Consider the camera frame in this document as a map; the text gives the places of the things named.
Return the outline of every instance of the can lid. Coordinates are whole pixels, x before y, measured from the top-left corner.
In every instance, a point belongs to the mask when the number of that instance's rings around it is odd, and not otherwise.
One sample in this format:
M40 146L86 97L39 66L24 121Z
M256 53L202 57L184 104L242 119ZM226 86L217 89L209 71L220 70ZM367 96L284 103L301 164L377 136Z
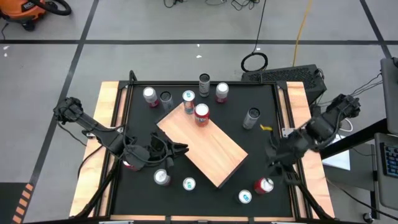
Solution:
M251 201L251 193L248 190L241 190L239 192L239 200L242 203L249 203Z
M182 186L184 187L185 190L193 190L196 186L196 182L192 177L187 177L185 180L182 182Z
M210 76L206 73L203 73L199 76L199 80L202 82L208 82L210 80Z
M260 110L257 108L250 108L249 115L252 118L258 118L260 117Z
M163 93L160 94L160 99L163 101L167 101L172 97L171 93L164 91Z
M167 179L167 172L165 169L158 169L154 174L155 182L162 183Z
M193 99L195 99L195 93L191 90L187 90L182 94L182 98L185 101L192 101Z
M195 107L195 112L199 116L204 116L209 113L209 107L204 103L200 103L197 107Z
M144 89L144 96L152 96L155 90L152 87L146 87Z
M218 91L228 91L228 84L227 83L219 83L217 85L217 90Z
M274 182L270 178L263 178L261 180L261 188L266 192L270 192L272 189L274 189Z

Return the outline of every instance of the yellow object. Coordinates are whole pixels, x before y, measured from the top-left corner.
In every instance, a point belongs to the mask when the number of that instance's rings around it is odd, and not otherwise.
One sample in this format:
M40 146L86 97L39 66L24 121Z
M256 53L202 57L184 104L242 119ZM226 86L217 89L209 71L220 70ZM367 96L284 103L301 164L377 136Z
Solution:
M260 128L261 128L263 131L272 131L272 127L263 126L262 124L260 124Z
M312 5L312 0L308 0L307 8L306 8L305 13L304 13L304 18L303 18L303 21L301 22L301 26L300 26L300 29L298 30L298 34L297 34L297 38L296 38L296 45L294 47L294 56L293 56L293 67L294 67L294 65L296 63L297 47L299 45L301 32L303 31L305 20L307 18L308 13L310 12L311 5Z

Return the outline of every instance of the wooden cutting board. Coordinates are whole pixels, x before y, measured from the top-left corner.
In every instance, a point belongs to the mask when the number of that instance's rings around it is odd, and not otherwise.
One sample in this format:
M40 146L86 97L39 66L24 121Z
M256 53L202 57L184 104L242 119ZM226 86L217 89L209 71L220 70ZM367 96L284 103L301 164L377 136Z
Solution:
M221 187L248 155L211 120L205 127L186 114L181 103L158 127L173 141L188 144L185 154L216 186Z

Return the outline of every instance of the yellow cable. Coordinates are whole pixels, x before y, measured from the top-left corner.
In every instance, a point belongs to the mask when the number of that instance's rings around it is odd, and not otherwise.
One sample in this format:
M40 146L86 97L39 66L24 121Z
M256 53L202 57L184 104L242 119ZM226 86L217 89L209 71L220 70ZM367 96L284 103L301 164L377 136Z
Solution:
M308 0L307 8L306 8L305 13L304 13L303 22L301 22L300 30L298 30L298 34L297 34L297 38L296 38L296 45L294 47L293 67L294 67L294 64L296 63L297 47L299 45L301 31L303 31L305 20L307 18L308 13L310 12L311 5L312 5L312 0Z

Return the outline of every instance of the orange striped tape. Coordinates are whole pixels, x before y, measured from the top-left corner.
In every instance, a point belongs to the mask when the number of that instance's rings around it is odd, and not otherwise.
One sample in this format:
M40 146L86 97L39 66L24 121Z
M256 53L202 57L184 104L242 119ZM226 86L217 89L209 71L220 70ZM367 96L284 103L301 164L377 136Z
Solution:
M25 214L26 214L26 210L27 210L27 206L30 202L30 198L32 196L33 193L33 185L32 184L27 184L25 186L25 189L22 191L22 196L19 199L19 203L18 206L15 210L15 214L12 217L12 221L14 223L22 223L22 221L24 220Z

